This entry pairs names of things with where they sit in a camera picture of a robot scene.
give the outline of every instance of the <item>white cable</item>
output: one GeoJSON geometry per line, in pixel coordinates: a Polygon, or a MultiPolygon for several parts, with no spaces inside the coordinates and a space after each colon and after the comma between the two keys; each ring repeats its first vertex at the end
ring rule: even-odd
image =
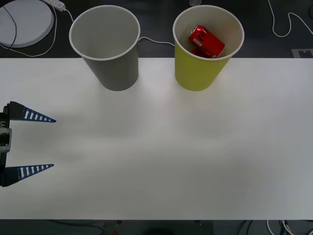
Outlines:
{"type": "Polygon", "coordinates": [[[270,227],[269,227],[268,220],[266,221],[266,225],[267,225],[267,227],[268,227],[268,231],[270,232],[270,234],[275,235],[275,234],[272,232],[272,230],[270,229],[270,227]]]}
{"type": "Polygon", "coordinates": [[[72,22],[74,22],[73,17],[72,17],[72,14],[71,14],[66,8],[64,8],[64,10],[69,13],[69,16],[70,16],[70,18],[72,19],[72,22]]]}
{"type": "Polygon", "coordinates": [[[158,42],[158,41],[152,40],[152,39],[147,38],[147,37],[141,37],[141,38],[139,38],[139,41],[140,41],[141,39],[143,39],[143,38],[148,39],[149,41],[154,42],[154,43],[169,44],[169,45],[171,45],[171,46],[174,46],[174,47],[175,47],[175,45],[174,45],[174,44],[172,44],[172,43],[169,43],[169,42],[158,42]]]}
{"type": "Polygon", "coordinates": [[[25,53],[23,53],[23,52],[20,52],[20,51],[17,51],[17,50],[13,50],[13,49],[9,49],[9,50],[14,51],[14,52],[19,53],[19,54],[26,55],[26,56],[28,56],[28,57],[38,57],[38,56],[42,56],[42,55],[47,54],[47,53],[48,53],[48,51],[50,51],[50,49],[53,47],[54,42],[55,42],[55,37],[56,37],[56,35],[57,35],[57,22],[58,22],[58,17],[57,17],[57,13],[55,12],[55,9],[54,9],[54,7],[53,7],[53,6],[52,6],[52,9],[53,9],[54,14],[55,14],[55,29],[54,29],[54,37],[53,37],[53,42],[52,42],[52,45],[50,46],[50,48],[49,48],[49,49],[48,49],[45,53],[42,53],[42,54],[39,54],[39,55],[27,55],[27,54],[25,54],[25,53]]]}
{"type": "Polygon", "coordinates": [[[292,12],[289,12],[289,13],[288,13],[289,25],[290,25],[289,31],[288,31],[288,33],[287,33],[286,35],[284,35],[284,36],[278,35],[277,33],[275,33],[275,29],[274,29],[274,28],[275,28],[275,16],[274,16],[274,12],[273,12],[273,9],[272,9],[272,6],[271,6],[269,0],[268,0],[268,4],[269,4],[270,10],[271,10],[272,15],[273,15],[273,28],[272,28],[272,30],[273,30],[273,33],[274,33],[277,37],[285,38],[285,37],[287,37],[287,36],[290,34],[290,32],[291,32],[291,19],[290,19],[290,15],[294,15],[294,16],[298,17],[298,18],[301,20],[301,22],[308,28],[308,30],[310,31],[310,33],[313,34],[313,31],[307,26],[307,24],[306,24],[298,15],[296,15],[296,14],[294,14],[294,13],[292,13],[292,12]]]}
{"type": "Polygon", "coordinates": [[[284,221],[284,220],[282,220],[282,222],[283,222],[283,225],[284,225],[284,227],[285,227],[286,231],[287,231],[290,235],[294,235],[294,234],[291,232],[291,230],[290,230],[289,226],[288,226],[287,224],[285,224],[285,221],[284,221]]]}

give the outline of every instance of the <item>yellow paper cup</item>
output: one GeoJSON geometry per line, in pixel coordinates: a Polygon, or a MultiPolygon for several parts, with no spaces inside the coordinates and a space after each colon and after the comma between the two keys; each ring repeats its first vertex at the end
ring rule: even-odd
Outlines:
{"type": "Polygon", "coordinates": [[[244,28],[232,13],[210,5],[194,6],[183,11],[174,22],[173,35],[176,80],[191,91],[208,88],[245,39],[244,28]],[[190,53],[194,46],[188,37],[197,25],[206,27],[225,44],[218,58],[207,59],[190,53]]]}

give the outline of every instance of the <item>red can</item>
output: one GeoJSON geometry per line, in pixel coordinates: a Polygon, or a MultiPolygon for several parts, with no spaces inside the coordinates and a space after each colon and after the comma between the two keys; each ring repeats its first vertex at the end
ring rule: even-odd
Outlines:
{"type": "Polygon", "coordinates": [[[188,39],[209,58],[218,57],[225,48],[225,44],[202,25],[197,25],[188,39]]]}
{"type": "Polygon", "coordinates": [[[203,58],[208,58],[206,54],[204,54],[201,50],[199,50],[198,48],[192,49],[190,51],[191,54],[203,57],[203,58]]]}

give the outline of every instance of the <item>paper cup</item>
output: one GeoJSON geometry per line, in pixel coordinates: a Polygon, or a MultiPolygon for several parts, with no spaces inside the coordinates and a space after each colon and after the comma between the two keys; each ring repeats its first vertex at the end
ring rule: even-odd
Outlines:
{"type": "Polygon", "coordinates": [[[208,88],[229,59],[244,43],[245,32],[239,20],[217,6],[200,5],[183,11],[173,25],[175,39],[175,76],[179,84],[191,91],[208,88]],[[215,59],[190,53],[194,46],[188,41],[196,25],[203,25],[218,37],[225,48],[215,59]]]}
{"type": "Polygon", "coordinates": [[[72,24],[69,42],[106,88],[122,91],[138,78],[140,25],[136,16],[119,6],[98,6],[72,24]]]}

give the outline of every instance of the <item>gray paper cup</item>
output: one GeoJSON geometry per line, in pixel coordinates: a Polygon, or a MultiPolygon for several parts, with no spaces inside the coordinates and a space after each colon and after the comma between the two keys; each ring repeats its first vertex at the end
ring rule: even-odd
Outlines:
{"type": "Polygon", "coordinates": [[[104,5],[82,13],[69,30],[69,42],[103,86],[112,91],[131,87],[138,79],[136,16],[119,6],[104,5]]]}

